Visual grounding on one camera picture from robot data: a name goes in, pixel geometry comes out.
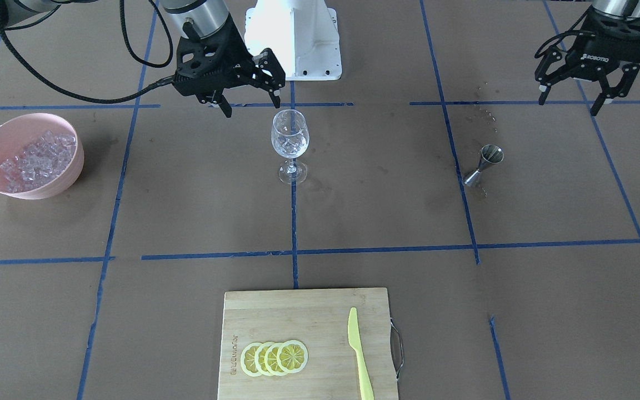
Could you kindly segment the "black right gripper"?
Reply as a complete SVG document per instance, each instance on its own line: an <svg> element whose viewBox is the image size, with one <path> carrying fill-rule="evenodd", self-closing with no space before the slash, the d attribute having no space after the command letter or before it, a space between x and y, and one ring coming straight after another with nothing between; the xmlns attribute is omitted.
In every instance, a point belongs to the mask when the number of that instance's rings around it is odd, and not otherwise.
<svg viewBox="0 0 640 400"><path fill-rule="evenodd" d="M238 86L252 86L269 94L274 108L281 107L281 89L286 84L286 73L271 48L264 48L252 56L241 38L233 18L228 15L221 28L206 37L196 32L197 25L185 21L178 42L178 73L187 77L200 75L236 75ZM210 93L197 93L200 104L218 107L225 117L231 118L233 107L223 94L223 89Z"/></svg>

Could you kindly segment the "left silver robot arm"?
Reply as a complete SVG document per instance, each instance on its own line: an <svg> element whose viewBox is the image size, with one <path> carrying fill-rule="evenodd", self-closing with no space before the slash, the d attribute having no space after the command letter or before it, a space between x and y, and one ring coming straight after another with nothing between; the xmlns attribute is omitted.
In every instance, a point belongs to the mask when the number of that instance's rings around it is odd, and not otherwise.
<svg viewBox="0 0 640 400"><path fill-rule="evenodd" d="M568 30L536 51L535 80L543 106L553 86L567 78L597 82L601 91L590 108L625 98L640 72L640 1L593 1Z"/></svg>

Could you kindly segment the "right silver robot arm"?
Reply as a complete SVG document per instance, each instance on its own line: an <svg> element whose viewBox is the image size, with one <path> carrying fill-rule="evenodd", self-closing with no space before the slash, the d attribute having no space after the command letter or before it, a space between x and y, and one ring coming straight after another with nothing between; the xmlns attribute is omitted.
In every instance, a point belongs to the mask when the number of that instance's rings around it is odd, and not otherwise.
<svg viewBox="0 0 640 400"><path fill-rule="evenodd" d="M13 58L34 78L54 91L95 104L118 104L140 98L153 89L172 86L181 96L196 98L201 104L218 107L226 117L233 113L224 96L227 89L252 87L269 95L272 106L280 108L286 73L272 49L252 55L244 43L228 5L224 1L150 1L153 15L167 37L167 58L152 62L136 54L128 36L126 2L104 1L104 15L83 11L84 1L0 1L0 39ZM171 70L171 75L148 84L122 98L91 98L61 88L45 78L14 47L9 35L31 29L63 10L68 18L84 16L86 22L75 33L95 31L117 20L122 43L137 63Z"/></svg>

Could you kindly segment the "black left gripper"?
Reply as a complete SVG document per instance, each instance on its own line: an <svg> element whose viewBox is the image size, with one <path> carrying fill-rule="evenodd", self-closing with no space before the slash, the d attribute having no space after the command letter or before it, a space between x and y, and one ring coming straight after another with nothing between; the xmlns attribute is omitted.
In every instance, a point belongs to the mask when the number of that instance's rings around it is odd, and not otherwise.
<svg viewBox="0 0 640 400"><path fill-rule="evenodd" d="M603 105L625 98L640 72L640 17L625 18L589 8L578 36L566 52L558 47L538 51L540 62L535 70L539 84L538 104L543 106L553 86L564 79L598 81L601 93L590 107L596 117ZM622 66L622 78L610 86L607 75Z"/></svg>

